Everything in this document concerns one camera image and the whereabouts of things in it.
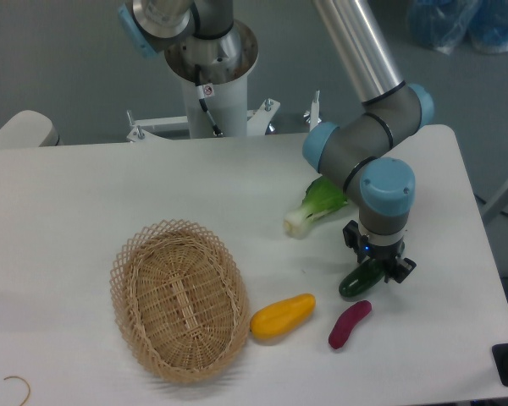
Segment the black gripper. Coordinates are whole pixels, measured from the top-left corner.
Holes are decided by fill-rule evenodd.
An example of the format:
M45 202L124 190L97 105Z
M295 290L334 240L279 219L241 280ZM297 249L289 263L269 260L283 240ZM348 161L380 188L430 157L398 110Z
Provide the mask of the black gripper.
M343 237L345 245L355 253L358 264L367 258L383 262L386 283L390 280L402 283L417 266L415 261L403 257L405 243L402 234L361 234L358 223L349 221L343 228Z

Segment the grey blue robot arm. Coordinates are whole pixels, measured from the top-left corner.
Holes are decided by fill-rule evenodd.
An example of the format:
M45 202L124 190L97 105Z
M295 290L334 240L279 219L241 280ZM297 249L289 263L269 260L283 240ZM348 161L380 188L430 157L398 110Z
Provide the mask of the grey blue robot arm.
M302 153L358 206L358 220L344 227L345 244L359 261L380 261L387 279L402 282L415 268L404 255L415 176L388 153L432 119L433 99L403 80L367 2L317 1L315 8L364 112L345 127L313 123ZM241 137L260 119L246 107L257 41L234 17L232 2L128 1L118 15L138 52L164 55L182 81L191 137Z

